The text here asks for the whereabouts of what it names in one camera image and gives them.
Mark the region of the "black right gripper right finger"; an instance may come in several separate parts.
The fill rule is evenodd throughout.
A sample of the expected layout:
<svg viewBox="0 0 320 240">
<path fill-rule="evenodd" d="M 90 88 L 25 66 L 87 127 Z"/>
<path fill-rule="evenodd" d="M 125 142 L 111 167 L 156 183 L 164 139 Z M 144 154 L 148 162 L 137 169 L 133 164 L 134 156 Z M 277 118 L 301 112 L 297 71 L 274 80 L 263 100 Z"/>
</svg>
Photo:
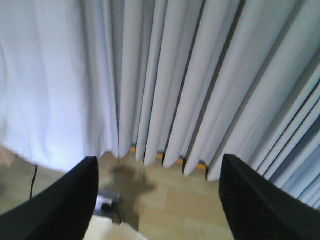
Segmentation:
<svg viewBox="0 0 320 240">
<path fill-rule="evenodd" d="M 232 154 L 223 156 L 220 201 L 236 240 L 318 240 L 320 212 Z"/>
</svg>

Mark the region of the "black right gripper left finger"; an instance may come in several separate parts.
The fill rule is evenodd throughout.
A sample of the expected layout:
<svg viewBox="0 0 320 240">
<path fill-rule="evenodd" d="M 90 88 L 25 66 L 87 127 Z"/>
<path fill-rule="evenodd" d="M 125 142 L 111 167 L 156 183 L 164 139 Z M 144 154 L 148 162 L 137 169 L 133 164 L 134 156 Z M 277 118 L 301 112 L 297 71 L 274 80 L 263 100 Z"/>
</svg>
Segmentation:
<svg viewBox="0 0 320 240">
<path fill-rule="evenodd" d="M 0 217 L 2 240 L 82 240 L 99 190 L 98 159 L 86 157 L 46 190 Z"/>
</svg>

